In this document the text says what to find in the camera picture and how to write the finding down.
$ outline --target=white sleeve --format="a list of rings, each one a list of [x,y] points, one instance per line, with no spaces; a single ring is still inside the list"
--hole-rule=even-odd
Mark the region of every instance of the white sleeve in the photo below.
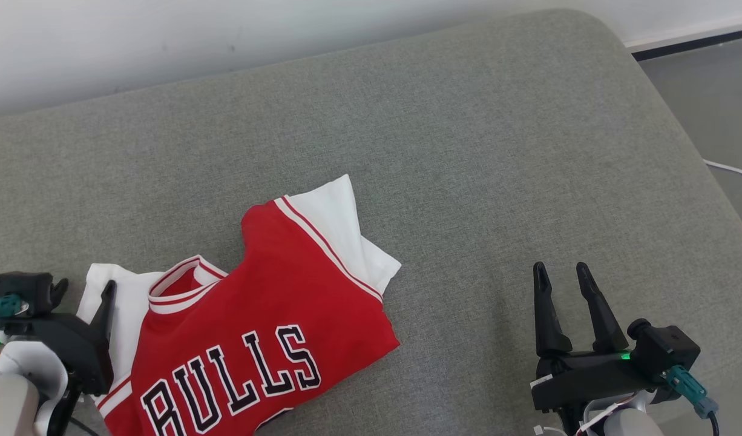
[[[109,280],[116,281],[113,300],[113,319],[110,334],[110,360],[113,365],[113,385],[108,395],[93,397],[102,416],[106,416],[121,403],[131,389],[126,385],[131,374],[131,364],[137,351],[142,318],[148,312],[148,291],[163,273],[135,274],[112,264],[92,264],[86,275],[86,288],[80,298],[77,316],[91,323],[102,303],[102,291]]]
[[[309,193],[286,199],[325,238],[353,276],[383,295],[401,262],[360,234],[349,176],[345,174]]]

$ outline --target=teal connector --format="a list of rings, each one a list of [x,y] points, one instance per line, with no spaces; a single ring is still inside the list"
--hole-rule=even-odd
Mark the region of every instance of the teal connector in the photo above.
[[[662,373],[667,384],[693,404],[697,415],[708,419],[708,415],[718,411],[718,404],[708,398],[708,390],[681,365],[675,365]]]

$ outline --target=sleeve stripe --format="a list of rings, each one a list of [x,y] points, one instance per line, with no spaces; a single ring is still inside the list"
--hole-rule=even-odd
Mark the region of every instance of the sleeve stripe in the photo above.
[[[344,264],[341,263],[341,259],[338,258],[336,253],[333,251],[332,248],[330,248],[329,243],[325,238],[320,234],[320,232],[313,226],[309,220],[307,220],[301,213],[299,213],[291,204],[287,201],[286,197],[282,197],[279,199],[276,199],[274,201],[274,204],[277,205],[278,208],[280,208],[280,211],[285,214],[288,218],[291,219],[294,223],[298,224],[301,229],[303,229],[310,237],[317,243],[320,248],[322,248],[322,251],[325,253],[325,255],[336,265],[338,270],[340,270],[347,279],[350,279],[354,284],[358,285],[358,287],[367,293],[369,295],[373,296],[379,302],[382,302],[382,295],[379,294],[374,288],[372,288],[369,285],[366,285],[365,283],[361,282],[359,279],[355,278],[355,276],[350,273],[346,267],[344,267]]]
[[[107,395],[102,402],[97,404],[99,413],[102,414],[103,418],[107,417],[108,414],[113,411],[117,405],[123,403],[129,395],[131,395],[131,381],[127,381],[124,385],[119,386],[119,390],[114,394]]]

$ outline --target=red fabric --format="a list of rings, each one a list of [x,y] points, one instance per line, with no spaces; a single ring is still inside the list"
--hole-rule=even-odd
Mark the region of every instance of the red fabric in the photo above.
[[[148,312],[140,333],[131,394],[105,421],[114,436],[157,434],[141,397],[159,380],[167,381],[185,434],[197,434],[191,410],[172,372],[200,357],[221,415],[205,434],[252,434],[262,422],[285,408],[295,408],[398,347],[382,304],[348,279],[301,227],[274,202],[255,206],[241,221],[245,259],[197,303],[175,314]],[[185,281],[178,281],[185,292]],[[174,295],[169,290],[164,295]],[[298,325],[306,348],[318,367],[321,384],[301,390],[296,370],[310,373],[303,362],[291,362],[276,335],[278,326]],[[277,372],[291,375],[294,392],[266,397],[263,379],[243,342],[243,334],[257,332],[274,382]],[[207,350],[220,346],[236,391],[251,380],[260,402],[232,416],[226,391]],[[202,416],[208,414],[204,395],[189,371]],[[166,434],[174,434],[168,427]]]

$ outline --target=red and white shirt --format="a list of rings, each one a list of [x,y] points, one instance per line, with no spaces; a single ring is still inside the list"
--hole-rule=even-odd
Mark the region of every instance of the red and white shirt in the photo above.
[[[228,275],[200,256],[91,266],[79,317],[118,284],[116,381],[95,399],[114,436],[251,434],[398,347],[382,295],[401,264],[360,234],[348,176],[252,207],[241,231]]]

